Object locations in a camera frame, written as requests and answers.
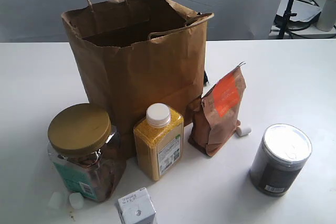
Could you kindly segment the small white cap front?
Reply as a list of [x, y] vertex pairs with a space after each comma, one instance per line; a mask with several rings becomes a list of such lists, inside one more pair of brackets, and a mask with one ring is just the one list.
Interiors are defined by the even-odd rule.
[[69, 195], [69, 203], [75, 210], [79, 210], [84, 206], [84, 198], [81, 193], [71, 193]]

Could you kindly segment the small translucent cap left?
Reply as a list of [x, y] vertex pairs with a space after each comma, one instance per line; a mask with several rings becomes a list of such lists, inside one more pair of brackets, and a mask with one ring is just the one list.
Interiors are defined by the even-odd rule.
[[62, 193], [55, 191], [52, 193], [49, 202], [47, 204], [47, 207], [49, 209], [59, 210], [62, 208], [64, 203], [64, 196]]

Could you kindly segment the small white cap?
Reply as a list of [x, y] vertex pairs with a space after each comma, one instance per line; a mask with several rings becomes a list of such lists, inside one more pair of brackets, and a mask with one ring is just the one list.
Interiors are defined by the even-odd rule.
[[249, 127], [249, 126], [238, 126], [236, 128], [236, 134], [239, 137], [246, 136], [246, 135], [248, 135], [250, 133], [251, 133], [251, 127]]
[[81, 193], [71, 193], [69, 195], [69, 203], [75, 210], [79, 210], [84, 206], [84, 198]]

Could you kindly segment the brown pouch orange label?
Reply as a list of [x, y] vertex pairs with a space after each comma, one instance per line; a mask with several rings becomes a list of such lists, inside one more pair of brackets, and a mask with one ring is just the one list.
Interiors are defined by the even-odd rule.
[[193, 127], [188, 142], [201, 153], [212, 157], [240, 126], [239, 108], [246, 83], [239, 63], [217, 81], [200, 99], [193, 113]]

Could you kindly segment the white grey carton box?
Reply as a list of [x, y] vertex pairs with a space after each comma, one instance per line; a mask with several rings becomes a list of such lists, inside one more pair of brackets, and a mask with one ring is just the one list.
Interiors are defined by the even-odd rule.
[[118, 213], [123, 224], [157, 224], [156, 210], [145, 187], [119, 198]]

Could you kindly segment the yellow grain plastic bottle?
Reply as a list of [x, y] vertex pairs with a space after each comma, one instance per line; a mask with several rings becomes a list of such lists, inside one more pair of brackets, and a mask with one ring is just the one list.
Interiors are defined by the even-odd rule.
[[134, 126], [133, 135], [140, 169], [158, 181], [182, 156], [184, 118], [168, 105], [155, 103]]

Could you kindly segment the grey canister silver lid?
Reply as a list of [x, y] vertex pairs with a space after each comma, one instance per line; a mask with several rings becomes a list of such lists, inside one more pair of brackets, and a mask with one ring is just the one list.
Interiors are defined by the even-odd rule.
[[249, 170], [252, 184], [262, 193], [281, 197], [304, 167], [312, 153], [307, 135], [289, 124], [266, 128]]

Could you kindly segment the brown paper shopping bag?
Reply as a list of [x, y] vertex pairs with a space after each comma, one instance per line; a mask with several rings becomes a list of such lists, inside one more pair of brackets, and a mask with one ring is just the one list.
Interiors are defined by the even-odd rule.
[[136, 155], [133, 128], [164, 103], [192, 120], [203, 93], [207, 23], [172, 0], [108, 0], [62, 13], [89, 102], [103, 107]]

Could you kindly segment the white cylinder container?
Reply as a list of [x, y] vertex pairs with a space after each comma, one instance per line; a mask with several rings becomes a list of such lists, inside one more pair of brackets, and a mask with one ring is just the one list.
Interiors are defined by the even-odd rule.
[[335, 25], [335, 0], [326, 0], [316, 27], [321, 31], [330, 31]]

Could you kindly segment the small white cap right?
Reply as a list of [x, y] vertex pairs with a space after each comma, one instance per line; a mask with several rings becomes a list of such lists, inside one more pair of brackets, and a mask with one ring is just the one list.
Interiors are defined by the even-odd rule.
[[238, 126], [236, 128], [236, 134], [239, 137], [246, 136], [246, 135], [248, 135], [250, 133], [251, 133], [251, 127], [249, 127], [249, 126]]

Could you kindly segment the clear jar gold lid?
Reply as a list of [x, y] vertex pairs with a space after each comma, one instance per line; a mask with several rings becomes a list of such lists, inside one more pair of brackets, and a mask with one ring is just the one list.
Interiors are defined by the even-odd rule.
[[47, 136], [48, 156], [66, 188], [95, 202], [107, 200], [126, 168], [108, 113], [93, 103], [72, 105], [53, 118]]

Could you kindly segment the dark blue snack packet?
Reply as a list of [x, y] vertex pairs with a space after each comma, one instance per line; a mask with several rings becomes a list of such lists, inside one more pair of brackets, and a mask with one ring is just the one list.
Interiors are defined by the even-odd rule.
[[204, 71], [203, 85], [205, 87], [209, 85], [209, 80], [206, 71]]

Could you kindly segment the black tripod stand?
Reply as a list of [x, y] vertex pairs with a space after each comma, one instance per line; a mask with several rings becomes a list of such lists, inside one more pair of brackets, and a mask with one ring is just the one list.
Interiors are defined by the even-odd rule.
[[276, 26], [280, 25], [280, 31], [278, 32], [277, 39], [284, 38], [290, 18], [297, 15], [297, 13], [292, 12], [293, 2], [294, 0], [288, 0], [286, 9], [284, 10], [284, 14], [281, 17], [279, 15], [276, 15], [275, 17]]

